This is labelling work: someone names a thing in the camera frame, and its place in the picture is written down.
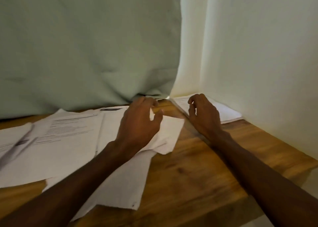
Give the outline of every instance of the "wooden surface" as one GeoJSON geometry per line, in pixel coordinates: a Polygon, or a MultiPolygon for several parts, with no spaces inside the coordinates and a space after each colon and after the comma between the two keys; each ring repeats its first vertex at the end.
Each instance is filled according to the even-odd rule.
{"type": "MultiPolygon", "coordinates": [[[[167,100],[154,112],[160,108],[167,116],[186,118],[167,100]]],[[[43,117],[1,122],[0,129],[43,117]]],[[[245,120],[224,124],[223,128],[242,147],[298,185],[318,166],[315,159],[245,120]]],[[[186,119],[174,151],[153,157],[137,211],[96,206],[72,226],[172,227],[205,226],[206,222],[208,226],[240,226],[261,215],[254,199],[203,140],[186,119]]],[[[0,189],[0,218],[40,194],[44,187],[45,181],[39,181],[0,189]]]]}

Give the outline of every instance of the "green curtain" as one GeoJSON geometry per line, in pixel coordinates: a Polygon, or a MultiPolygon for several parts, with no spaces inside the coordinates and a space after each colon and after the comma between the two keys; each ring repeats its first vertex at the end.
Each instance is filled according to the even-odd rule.
{"type": "Polygon", "coordinates": [[[0,0],[0,118],[165,98],[180,0],[0,0]]]}

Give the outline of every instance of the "white wall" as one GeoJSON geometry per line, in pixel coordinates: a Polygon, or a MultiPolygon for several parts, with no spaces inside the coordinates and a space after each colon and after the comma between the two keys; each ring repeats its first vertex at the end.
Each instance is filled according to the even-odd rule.
{"type": "Polygon", "coordinates": [[[318,159],[318,0],[209,0],[200,87],[318,159]]]}
{"type": "Polygon", "coordinates": [[[181,55],[178,74],[170,96],[199,91],[207,0],[181,0],[181,55]]]}

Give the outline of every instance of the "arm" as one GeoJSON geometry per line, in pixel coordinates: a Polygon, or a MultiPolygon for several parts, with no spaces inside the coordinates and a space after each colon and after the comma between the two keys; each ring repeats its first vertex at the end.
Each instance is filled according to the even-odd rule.
{"type": "Polygon", "coordinates": [[[191,123],[223,154],[240,182],[275,226],[318,225],[316,198],[282,177],[237,144],[229,133],[222,131],[219,112],[204,94],[192,96],[188,103],[191,123]]]}
{"type": "Polygon", "coordinates": [[[156,104],[153,98],[134,101],[121,120],[115,141],[85,166],[4,217],[0,226],[66,226],[95,189],[159,131],[162,111],[153,121],[149,118],[150,108],[156,104]]]}

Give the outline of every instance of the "wooden table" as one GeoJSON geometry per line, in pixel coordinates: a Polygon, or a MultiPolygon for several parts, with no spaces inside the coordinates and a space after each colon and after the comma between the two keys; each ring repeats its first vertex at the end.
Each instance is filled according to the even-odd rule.
{"type": "MultiPolygon", "coordinates": [[[[164,114],[186,118],[171,102],[164,114]]],[[[30,116],[0,123],[0,129],[34,122],[30,116]]],[[[302,185],[318,161],[245,120],[223,125],[245,149],[284,177],[302,185]]],[[[137,211],[96,206],[72,226],[240,226],[262,211],[231,171],[186,119],[176,147],[153,157],[137,211]]],[[[41,193],[45,181],[0,189],[0,218],[41,193]]]]}

